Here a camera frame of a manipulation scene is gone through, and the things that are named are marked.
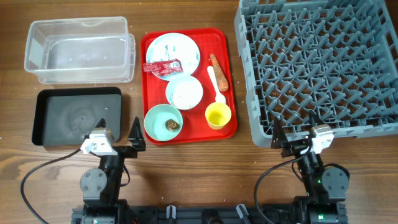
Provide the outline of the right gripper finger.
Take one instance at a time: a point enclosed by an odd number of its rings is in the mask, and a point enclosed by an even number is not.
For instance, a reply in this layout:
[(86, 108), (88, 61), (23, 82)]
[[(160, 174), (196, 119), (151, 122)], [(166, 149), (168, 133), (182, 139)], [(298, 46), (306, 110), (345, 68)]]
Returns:
[(308, 112), (308, 117), (309, 117), (309, 123), (311, 124), (311, 127), (315, 127), (315, 126), (322, 124), (321, 119), (318, 117), (316, 112), (314, 112), (313, 110), (310, 110)]
[(286, 148), (287, 143), (288, 143), (288, 139), (284, 133), (284, 130), (282, 129), (281, 124), (280, 124), (280, 119), (274, 118), (271, 148), (273, 148), (273, 149)]

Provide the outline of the mint green bowl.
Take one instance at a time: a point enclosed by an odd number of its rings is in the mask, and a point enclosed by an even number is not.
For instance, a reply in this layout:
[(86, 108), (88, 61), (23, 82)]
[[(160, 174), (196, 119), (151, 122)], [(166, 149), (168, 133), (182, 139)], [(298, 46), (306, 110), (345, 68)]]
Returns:
[[(180, 128), (169, 131), (165, 122), (169, 119), (176, 121)], [(146, 133), (156, 141), (169, 141), (175, 138), (183, 127), (183, 117), (176, 107), (168, 104), (160, 104), (151, 108), (144, 118), (144, 129)]]

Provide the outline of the brown food scrap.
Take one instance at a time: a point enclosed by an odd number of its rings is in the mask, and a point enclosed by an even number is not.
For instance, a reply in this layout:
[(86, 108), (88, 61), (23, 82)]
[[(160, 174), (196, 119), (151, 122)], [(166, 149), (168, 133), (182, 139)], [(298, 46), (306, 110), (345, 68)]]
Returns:
[(180, 125), (174, 121), (173, 119), (169, 119), (165, 122), (165, 127), (169, 130), (169, 131), (176, 131), (180, 128)]

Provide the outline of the light blue bowl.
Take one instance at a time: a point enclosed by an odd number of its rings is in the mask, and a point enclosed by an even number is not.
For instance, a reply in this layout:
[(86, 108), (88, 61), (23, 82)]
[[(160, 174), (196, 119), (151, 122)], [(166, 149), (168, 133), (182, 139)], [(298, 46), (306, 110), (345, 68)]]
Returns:
[(195, 77), (178, 77), (167, 84), (165, 96), (177, 109), (190, 110), (201, 102), (203, 87)]

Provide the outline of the yellow plastic cup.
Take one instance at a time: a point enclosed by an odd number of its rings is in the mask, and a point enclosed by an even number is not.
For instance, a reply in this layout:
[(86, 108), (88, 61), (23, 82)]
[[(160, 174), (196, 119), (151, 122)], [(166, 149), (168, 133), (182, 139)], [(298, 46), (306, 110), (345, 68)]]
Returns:
[(211, 103), (205, 110), (205, 118), (211, 129), (219, 130), (224, 128), (231, 120), (231, 117), (231, 109), (224, 103)]

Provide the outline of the red snack wrapper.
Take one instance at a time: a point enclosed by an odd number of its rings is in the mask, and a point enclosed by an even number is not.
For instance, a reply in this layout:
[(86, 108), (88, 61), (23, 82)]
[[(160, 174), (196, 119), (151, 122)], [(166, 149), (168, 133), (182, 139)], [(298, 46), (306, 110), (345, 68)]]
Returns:
[(183, 72), (182, 64), (178, 59), (145, 63), (143, 65), (145, 72), (151, 72), (157, 77), (169, 76), (174, 73)]

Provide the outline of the white plastic spoon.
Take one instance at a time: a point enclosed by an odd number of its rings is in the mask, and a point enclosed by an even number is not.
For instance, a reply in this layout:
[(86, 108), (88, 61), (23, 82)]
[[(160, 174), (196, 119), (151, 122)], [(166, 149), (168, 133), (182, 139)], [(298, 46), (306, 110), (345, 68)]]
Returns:
[(218, 88), (218, 84), (216, 81), (216, 75), (215, 75), (215, 71), (213, 69), (212, 66), (207, 66), (207, 72), (208, 72), (208, 76), (212, 82), (213, 88), (215, 90), (215, 101), (218, 103), (224, 103), (226, 104), (226, 98), (225, 96), (220, 92), (219, 88)]

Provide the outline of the orange carrot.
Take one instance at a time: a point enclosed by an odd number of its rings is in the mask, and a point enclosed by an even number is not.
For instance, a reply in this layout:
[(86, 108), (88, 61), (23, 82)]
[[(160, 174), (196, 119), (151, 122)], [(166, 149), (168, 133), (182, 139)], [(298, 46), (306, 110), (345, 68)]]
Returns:
[(211, 64), (213, 70), (215, 71), (216, 81), (218, 85), (219, 91), (227, 91), (229, 89), (229, 83), (225, 77), (224, 72), (222, 71), (220, 64), (215, 56), (215, 54), (210, 55)]

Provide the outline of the light blue plate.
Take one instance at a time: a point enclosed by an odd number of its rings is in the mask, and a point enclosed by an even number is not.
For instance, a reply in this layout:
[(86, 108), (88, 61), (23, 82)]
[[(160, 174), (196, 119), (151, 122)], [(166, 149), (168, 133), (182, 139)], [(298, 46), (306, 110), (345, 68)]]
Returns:
[(146, 52), (146, 62), (161, 62), (178, 59), (182, 65), (182, 72), (161, 77), (171, 81), (179, 76), (190, 76), (200, 63), (200, 51), (197, 44), (187, 35), (180, 33), (163, 34), (149, 45)]

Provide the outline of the white tissue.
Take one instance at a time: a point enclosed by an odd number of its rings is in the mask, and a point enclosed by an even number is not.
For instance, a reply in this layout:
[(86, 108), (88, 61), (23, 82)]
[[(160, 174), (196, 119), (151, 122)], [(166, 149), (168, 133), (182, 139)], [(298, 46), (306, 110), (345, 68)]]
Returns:
[(167, 39), (151, 48), (148, 62), (178, 59), (183, 64), (198, 64), (196, 45), (187, 40)]

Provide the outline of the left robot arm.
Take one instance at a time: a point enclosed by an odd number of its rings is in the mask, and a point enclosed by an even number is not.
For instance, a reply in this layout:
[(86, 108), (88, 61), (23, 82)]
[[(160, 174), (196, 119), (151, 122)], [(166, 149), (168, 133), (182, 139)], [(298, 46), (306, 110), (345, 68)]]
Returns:
[(114, 136), (103, 118), (85, 136), (80, 150), (98, 156), (100, 162), (80, 179), (84, 205), (72, 211), (72, 223), (139, 223), (127, 201), (119, 198), (122, 175), (126, 172), (124, 161), (137, 158), (137, 153), (146, 149), (139, 118), (134, 119), (127, 139), (130, 146), (113, 146)]

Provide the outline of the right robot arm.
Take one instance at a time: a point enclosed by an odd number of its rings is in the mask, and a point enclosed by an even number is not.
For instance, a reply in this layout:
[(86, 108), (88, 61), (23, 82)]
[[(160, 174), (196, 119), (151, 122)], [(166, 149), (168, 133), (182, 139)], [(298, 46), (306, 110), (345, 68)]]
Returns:
[(339, 164), (324, 164), (320, 153), (334, 138), (332, 128), (315, 112), (309, 112), (310, 134), (289, 141), (279, 119), (274, 120), (271, 148), (281, 149), (282, 157), (295, 157), (300, 177), (307, 192), (289, 204), (265, 205), (263, 211), (272, 223), (347, 224), (346, 191), (350, 174)]

